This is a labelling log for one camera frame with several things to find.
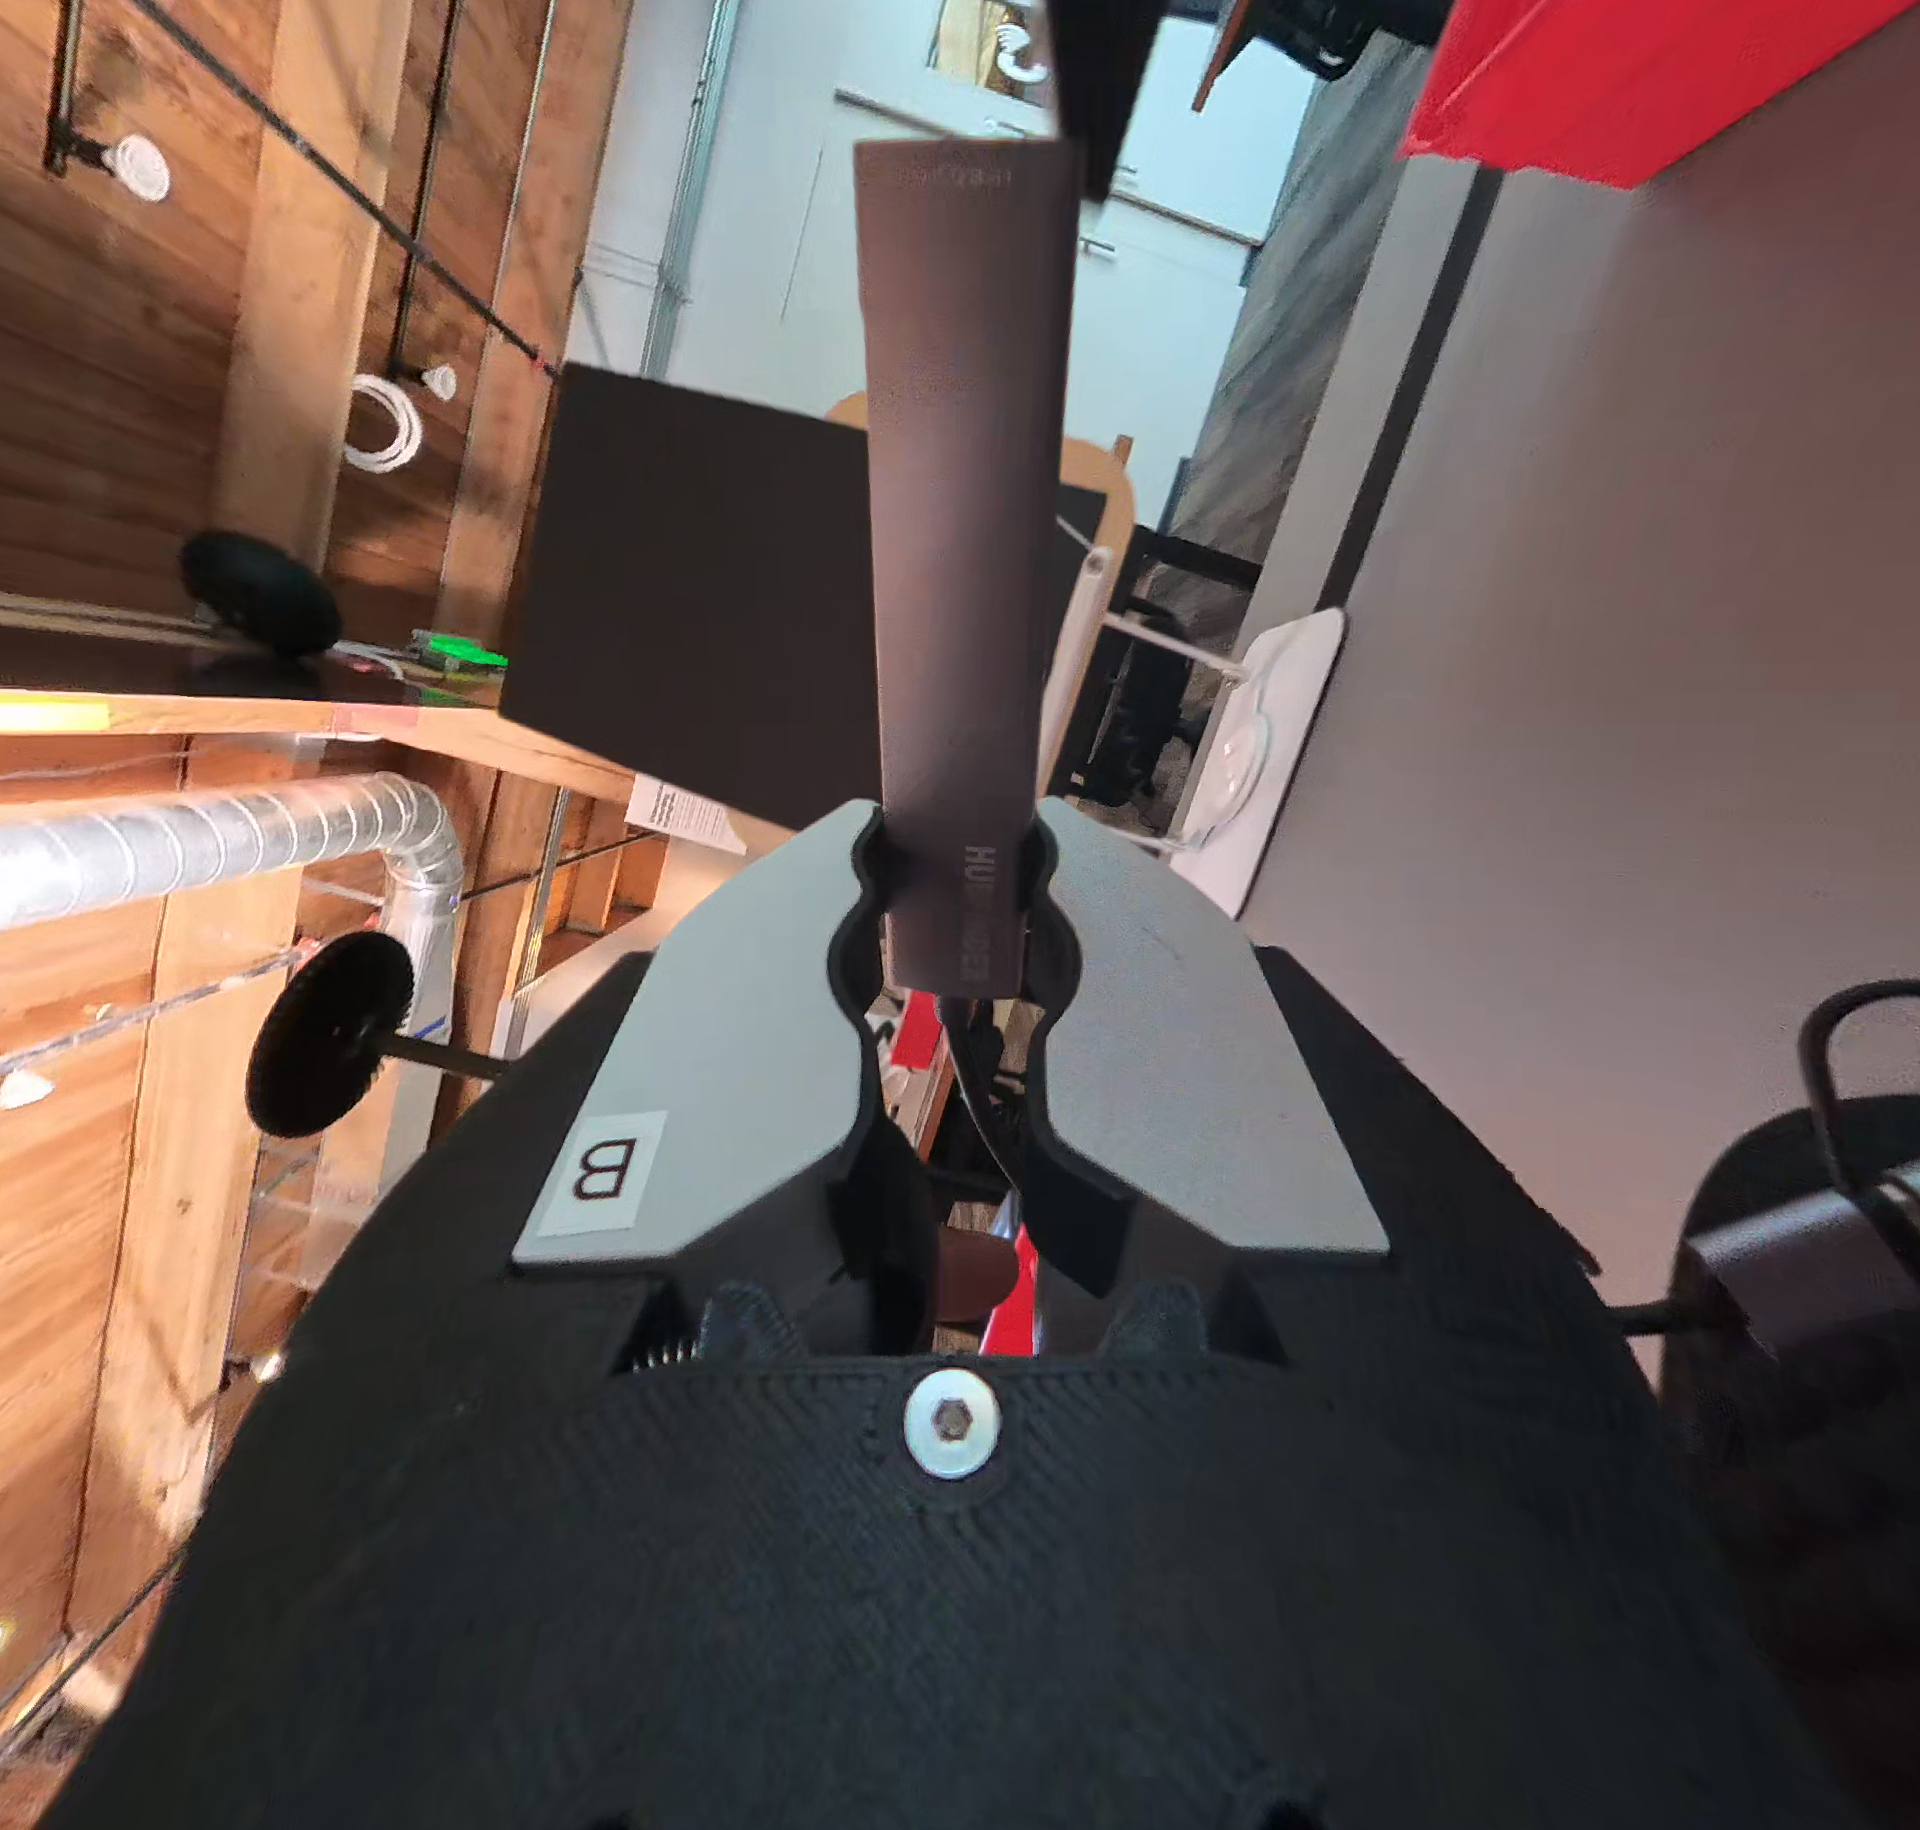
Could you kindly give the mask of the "dark pointed object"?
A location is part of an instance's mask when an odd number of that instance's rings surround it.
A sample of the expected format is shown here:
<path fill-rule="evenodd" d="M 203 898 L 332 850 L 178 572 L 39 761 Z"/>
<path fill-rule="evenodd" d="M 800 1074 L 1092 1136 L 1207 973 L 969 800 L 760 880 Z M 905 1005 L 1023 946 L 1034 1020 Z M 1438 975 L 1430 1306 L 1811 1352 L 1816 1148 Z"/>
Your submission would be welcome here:
<path fill-rule="evenodd" d="M 1172 0 L 1041 0 L 1051 48 L 1051 113 L 1074 146 L 1081 199 L 1113 195 L 1151 45 Z"/>

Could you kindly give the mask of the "silver air duct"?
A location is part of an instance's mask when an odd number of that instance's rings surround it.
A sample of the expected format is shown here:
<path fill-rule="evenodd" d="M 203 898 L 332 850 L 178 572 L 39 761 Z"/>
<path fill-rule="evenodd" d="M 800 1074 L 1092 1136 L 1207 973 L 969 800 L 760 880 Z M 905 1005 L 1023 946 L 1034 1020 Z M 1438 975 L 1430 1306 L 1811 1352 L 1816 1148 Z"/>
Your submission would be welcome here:
<path fill-rule="evenodd" d="M 1 928 L 382 855 L 382 928 L 418 975 L 409 1034 L 449 1041 L 464 850 L 441 797 L 394 772 L 7 814 Z"/>

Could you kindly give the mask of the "black board with wooden frame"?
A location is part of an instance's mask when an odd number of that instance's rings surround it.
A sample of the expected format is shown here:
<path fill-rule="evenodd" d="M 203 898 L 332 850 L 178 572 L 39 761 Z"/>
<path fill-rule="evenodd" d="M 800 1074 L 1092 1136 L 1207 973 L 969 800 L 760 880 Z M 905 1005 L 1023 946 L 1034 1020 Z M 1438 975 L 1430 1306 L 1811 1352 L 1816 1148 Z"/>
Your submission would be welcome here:
<path fill-rule="evenodd" d="M 865 427 L 572 363 L 522 568 L 510 719 L 787 829 L 879 805 Z"/>

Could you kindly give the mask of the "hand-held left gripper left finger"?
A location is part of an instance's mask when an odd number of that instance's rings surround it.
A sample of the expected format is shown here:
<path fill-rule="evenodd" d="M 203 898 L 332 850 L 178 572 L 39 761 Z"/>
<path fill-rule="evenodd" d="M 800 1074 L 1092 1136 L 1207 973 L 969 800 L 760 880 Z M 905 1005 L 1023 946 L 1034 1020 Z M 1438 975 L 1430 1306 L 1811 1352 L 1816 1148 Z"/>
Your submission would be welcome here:
<path fill-rule="evenodd" d="M 663 937 L 533 1200 L 517 1271 L 850 1273 L 845 1187 L 881 1110 L 876 832 L 876 801 L 849 801 Z"/>

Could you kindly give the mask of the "white paper sign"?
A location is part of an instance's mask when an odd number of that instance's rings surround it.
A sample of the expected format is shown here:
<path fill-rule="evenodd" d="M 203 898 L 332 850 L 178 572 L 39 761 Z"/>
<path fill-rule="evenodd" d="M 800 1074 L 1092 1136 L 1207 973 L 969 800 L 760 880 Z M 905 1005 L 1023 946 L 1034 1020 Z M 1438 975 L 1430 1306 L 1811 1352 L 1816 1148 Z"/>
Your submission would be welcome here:
<path fill-rule="evenodd" d="M 735 828 L 729 806 L 642 772 L 632 773 L 626 823 L 638 832 L 685 841 L 726 855 L 745 855 L 750 848 Z"/>

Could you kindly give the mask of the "person's left hand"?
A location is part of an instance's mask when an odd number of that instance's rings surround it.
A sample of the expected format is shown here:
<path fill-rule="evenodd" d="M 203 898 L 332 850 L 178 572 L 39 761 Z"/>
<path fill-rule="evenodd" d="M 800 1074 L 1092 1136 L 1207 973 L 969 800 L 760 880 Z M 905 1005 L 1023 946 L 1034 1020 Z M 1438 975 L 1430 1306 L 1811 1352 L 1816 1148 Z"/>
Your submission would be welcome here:
<path fill-rule="evenodd" d="M 1014 1292 L 1018 1248 L 982 1230 L 937 1230 L 934 1321 L 974 1330 Z"/>

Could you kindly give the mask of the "red plastic bin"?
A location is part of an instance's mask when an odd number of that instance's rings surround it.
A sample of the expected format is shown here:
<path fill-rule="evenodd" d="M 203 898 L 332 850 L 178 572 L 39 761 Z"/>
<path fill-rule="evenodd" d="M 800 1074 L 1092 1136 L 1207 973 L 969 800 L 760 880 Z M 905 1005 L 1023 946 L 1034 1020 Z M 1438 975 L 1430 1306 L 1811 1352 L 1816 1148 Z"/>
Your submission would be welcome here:
<path fill-rule="evenodd" d="M 1915 0 L 1454 0 L 1400 154 L 1638 186 Z"/>

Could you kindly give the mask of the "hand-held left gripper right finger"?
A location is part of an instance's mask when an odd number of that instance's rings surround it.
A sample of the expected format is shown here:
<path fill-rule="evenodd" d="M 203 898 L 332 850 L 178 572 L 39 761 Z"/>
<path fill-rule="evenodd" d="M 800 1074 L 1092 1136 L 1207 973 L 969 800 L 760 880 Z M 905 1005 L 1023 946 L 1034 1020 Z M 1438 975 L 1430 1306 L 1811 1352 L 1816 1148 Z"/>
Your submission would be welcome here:
<path fill-rule="evenodd" d="M 1252 943 L 1124 832 L 1038 806 L 1042 998 L 1020 1194 L 1087 1296 L 1256 1261 L 1383 1261 L 1356 1171 Z"/>

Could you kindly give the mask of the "grey usb hub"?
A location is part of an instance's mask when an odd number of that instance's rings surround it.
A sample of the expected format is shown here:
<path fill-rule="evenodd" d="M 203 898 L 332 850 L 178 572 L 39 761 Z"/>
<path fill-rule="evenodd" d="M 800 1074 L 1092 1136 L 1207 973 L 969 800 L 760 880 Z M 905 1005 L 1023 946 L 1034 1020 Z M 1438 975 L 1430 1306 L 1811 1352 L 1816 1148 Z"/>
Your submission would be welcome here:
<path fill-rule="evenodd" d="M 913 991 L 1020 989 L 1081 159 L 859 140 L 881 951 Z"/>

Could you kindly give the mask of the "white stand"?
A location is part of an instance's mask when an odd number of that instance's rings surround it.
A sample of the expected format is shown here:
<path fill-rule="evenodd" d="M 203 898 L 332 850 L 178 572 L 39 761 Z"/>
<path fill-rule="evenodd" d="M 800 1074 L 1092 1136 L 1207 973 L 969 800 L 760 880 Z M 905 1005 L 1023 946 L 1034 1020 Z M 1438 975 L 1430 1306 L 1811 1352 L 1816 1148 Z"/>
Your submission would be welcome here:
<path fill-rule="evenodd" d="M 1347 616 L 1334 608 L 1318 609 L 1264 631 L 1242 656 L 1214 656 L 1116 611 L 1119 550 L 1079 533 L 1066 517 L 1055 517 L 1055 524 L 1081 549 L 1081 565 L 1042 686 L 1038 791 L 1051 791 L 1059 773 L 1102 633 L 1214 672 L 1222 691 L 1186 818 L 1174 836 L 1140 837 L 1138 845 L 1240 920 L 1343 651 Z"/>

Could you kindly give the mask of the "black ceiling dome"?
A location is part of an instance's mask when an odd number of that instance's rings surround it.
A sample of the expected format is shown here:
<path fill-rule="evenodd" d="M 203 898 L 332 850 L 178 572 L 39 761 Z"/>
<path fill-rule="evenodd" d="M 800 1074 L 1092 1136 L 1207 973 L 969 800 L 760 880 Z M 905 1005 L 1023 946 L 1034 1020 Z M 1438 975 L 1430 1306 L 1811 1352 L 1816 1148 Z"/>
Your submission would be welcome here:
<path fill-rule="evenodd" d="M 268 540 L 199 529 L 178 543 L 176 563 L 191 604 L 271 656 L 323 656 L 344 634 L 323 577 Z"/>

